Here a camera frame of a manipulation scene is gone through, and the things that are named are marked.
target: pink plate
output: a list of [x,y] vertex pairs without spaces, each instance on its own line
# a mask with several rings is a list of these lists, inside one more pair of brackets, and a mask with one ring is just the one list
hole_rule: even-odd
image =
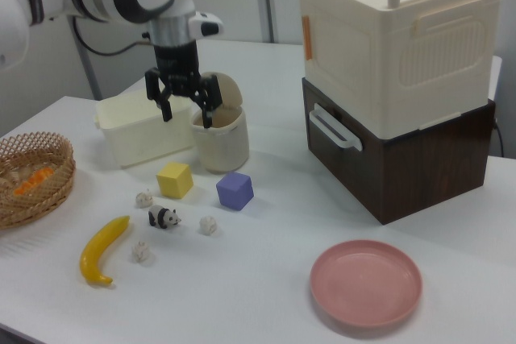
[[372,328],[409,316],[422,291],[418,267],[386,243],[356,240],[319,256],[310,273],[315,300],[333,318]]

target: yellow banana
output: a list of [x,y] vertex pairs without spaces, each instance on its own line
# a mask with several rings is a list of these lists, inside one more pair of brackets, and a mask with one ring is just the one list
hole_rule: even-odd
[[98,260],[104,250],[129,226],[129,216],[113,219],[101,228],[88,242],[81,254],[81,273],[89,282],[109,285],[113,279],[98,269]]

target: small white figurine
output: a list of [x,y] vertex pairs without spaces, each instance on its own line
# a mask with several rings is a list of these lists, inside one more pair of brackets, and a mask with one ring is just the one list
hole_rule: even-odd
[[154,205],[148,211],[148,222],[151,226],[155,226],[157,223],[162,229],[166,229],[167,225],[165,223],[175,226],[180,221],[176,210],[170,211],[161,205]]
[[204,235],[212,235],[217,230],[217,222],[213,217],[202,217],[199,225]]
[[148,258],[150,250],[146,242],[138,242],[132,247],[132,256],[135,257],[136,262],[142,262]]
[[136,206],[139,209],[144,209],[152,205],[152,194],[149,190],[146,193],[139,193],[136,195]]

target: wooden drawer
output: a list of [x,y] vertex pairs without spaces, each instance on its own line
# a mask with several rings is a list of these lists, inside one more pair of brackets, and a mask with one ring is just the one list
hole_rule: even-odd
[[[423,131],[382,140],[305,78],[302,84],[309,149],[382,224],[484,184],[494,102]],[[337,133],[339,128],[328,129],[333,118],[360,145],[343,148],[349,144],[340,140],[349,139]]]

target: cream storage bin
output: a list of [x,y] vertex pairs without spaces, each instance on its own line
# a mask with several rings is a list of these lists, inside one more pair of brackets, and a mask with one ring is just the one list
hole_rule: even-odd
[[484,106],[500,0],[300,0],[306,79],[379,139]]
[[169,102],[173,118],[168,122],[144,89],[97,103],[95,122],[121,167],[194,145],[189,128],[191,101],[171,97]]

